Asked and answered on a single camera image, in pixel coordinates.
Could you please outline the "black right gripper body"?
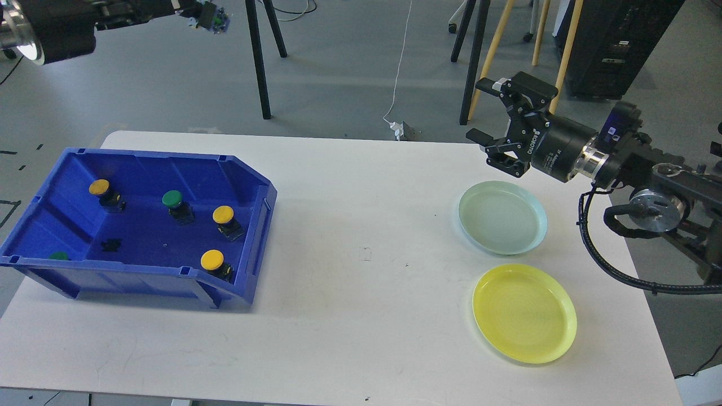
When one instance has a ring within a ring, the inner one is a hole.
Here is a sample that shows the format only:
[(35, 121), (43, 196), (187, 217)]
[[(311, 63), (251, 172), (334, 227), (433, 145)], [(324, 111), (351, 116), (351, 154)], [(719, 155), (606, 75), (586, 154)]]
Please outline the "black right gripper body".
[(487, 164), (517, 178), (533, 167), (568, 182), (598, 132), (550, 111), (558, 95), (554, 85), (526, 72), (506, 80), (505, 92), (495, 96), (505, 106), (508, 128), (496, 146), (485, 147)]

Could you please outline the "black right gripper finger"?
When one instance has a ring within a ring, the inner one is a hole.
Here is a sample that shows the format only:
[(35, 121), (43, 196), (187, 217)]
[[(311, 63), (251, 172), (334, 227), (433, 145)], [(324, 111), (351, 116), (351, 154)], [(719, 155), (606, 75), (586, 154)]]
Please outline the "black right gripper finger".
[(505, 78), (499, 80), (491, 80), (490, 78), (482, 78), (475, 84), (475, 89), (490, 95), (501, 95), (505, 92)]
[(469, 129), (469, 131), (466, 132), (466, 138), (479, 144), (481, 147), (494, 147), (497, 145), (497, 139), (478, 129)]

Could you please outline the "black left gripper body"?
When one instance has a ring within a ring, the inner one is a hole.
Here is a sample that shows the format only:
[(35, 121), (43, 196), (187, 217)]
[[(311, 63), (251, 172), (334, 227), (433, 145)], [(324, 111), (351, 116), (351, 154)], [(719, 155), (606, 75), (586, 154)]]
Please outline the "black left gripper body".
[(38, 65), (95, 51), (95, 32), (142, 25), (162, 16), (195, 16), (196, 1), (24, 1)]

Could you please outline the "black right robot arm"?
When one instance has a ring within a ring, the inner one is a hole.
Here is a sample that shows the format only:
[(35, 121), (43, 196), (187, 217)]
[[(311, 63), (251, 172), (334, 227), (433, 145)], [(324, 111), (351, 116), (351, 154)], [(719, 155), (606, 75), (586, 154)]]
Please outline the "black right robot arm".
[[(558, 182), (575, 175), (592, 180), (591, 190), (580, 196), (577, 225), (585, 248), (607, 275), (653, 294), (720, 294), (720, 177), (652, 147), (650, 136), (640, 131), (635, 104), (618, 101), (598, 131), (552, 113), (557, 88), (525, 72), (497, 81), (482, 78), (476, 88), (498, 98), (509, 116), (503, 137), (467, 132), (487, 154), (487, 164), (517, 178), (536, 169)], [(698, 265), (701, 285), (642, 280), (601, 256), (589, 233), (589, 210), (594, 196), (617, 187), (632, 193), (628, 203), (604, 211), (607, 228), (627, 239), (662, 237)]]

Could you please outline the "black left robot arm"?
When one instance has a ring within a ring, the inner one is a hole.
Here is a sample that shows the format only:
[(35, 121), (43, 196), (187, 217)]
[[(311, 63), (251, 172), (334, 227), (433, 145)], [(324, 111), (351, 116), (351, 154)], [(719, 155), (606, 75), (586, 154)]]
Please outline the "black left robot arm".
[(92, 54), (97, 30), (199, 16), (199, 1), (3, 1), (2, 49), (41, 65)]

